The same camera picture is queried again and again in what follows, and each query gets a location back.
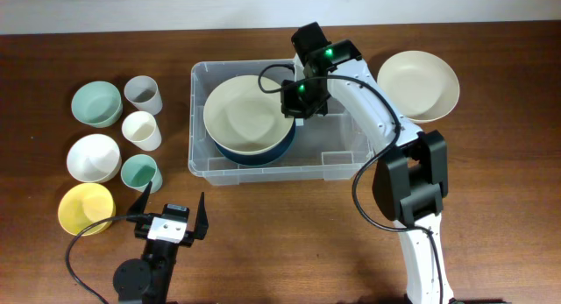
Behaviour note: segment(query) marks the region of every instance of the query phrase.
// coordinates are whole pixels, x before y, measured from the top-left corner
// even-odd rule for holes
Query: green bowl
[[[72,114],[83,124],[108,127],[123,114],[121,93],[111,83],[92,81],[78,89],[72,98]]]

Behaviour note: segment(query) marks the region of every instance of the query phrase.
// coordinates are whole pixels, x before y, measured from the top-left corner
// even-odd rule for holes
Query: white bowl
[[[264,89],[275,81],[261,78]],[[203,110],[210,137],[224,149],[240,155],[257,155],[278,145],[290,132],[294,119],[281,112],[280,93],[265,94],[257,76],[234,77],[210,93]]]
[[[78,140],[68,152],[67,168],[81,182],[105,182],[121,168],[121,153],[115,141],[103,134]]]
[[[397,109],[418,124],[448,115],[459,99],[458,77],[452,68],[422,51],[389,58],[378,72],[377,82]]]

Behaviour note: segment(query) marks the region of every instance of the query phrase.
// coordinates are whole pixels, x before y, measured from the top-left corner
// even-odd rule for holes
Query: brown table
[[[202,60],[294,55],[295,29],[119,32],[0,37],[2,131],[0,302],[96,303],[67,274],[71,239],[57,222],[60,198],[78,184],[65,159],[80,137],[113,137],[124,159],[140,150],[120,121],[93,129],[73,119],[83,84],[134,75],[160,85],[164,142],[150,154],[164,174],[149,212],[173,202],[196,209],[207,196],[207,238],[180,250],[169,300],[180,303],[380,303],[401,298],[406,273],[396,235],[360,218],[349,181],[212,187],[188,170],[189,71]],[[450,194],[444,200],[446,271],[459,299],[561,301],[561,22],[379,25],[325,28],[351,39],[374,74],[399,51],[446,60],[461,96],[439,129],[449,145]],[[124,114],[133,111],[124,104]],[[359,195],[381,219],[370,172]],[[138,193],[117,177],[105,184],[118,214]],[[116,302],[115,269],[140,256],[130,223],[115,223],[76,245],[79,275]]]

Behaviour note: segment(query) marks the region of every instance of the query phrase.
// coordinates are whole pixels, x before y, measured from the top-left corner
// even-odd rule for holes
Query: yellow plate
[[[77,235],[88,225],[115,216],[117,209],[109,190],[96,183],[82,183],[70,189],[59,204],[59,223],[72,235]],[[84,236],[101,233],[111,222],[99,224]]]

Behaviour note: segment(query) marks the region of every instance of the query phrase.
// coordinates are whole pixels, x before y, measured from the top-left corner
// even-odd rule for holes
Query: gray container
[[[223,81],[240,75],[259,75],[268,65],[292,60],[200,62],[191,70],[189,122],[189,171],[210,184],[281,180],[348,180],[373,156],[366,135],[349,112],[335,99],[328,101],[329,114],[313,116],[296,128],[287,153],[273,164],[259,168],[242,166],[225,158],[204,128],[202,111],[207,97]],[[273,68],[266,77],[282,83],[293,79],[286,68]]]

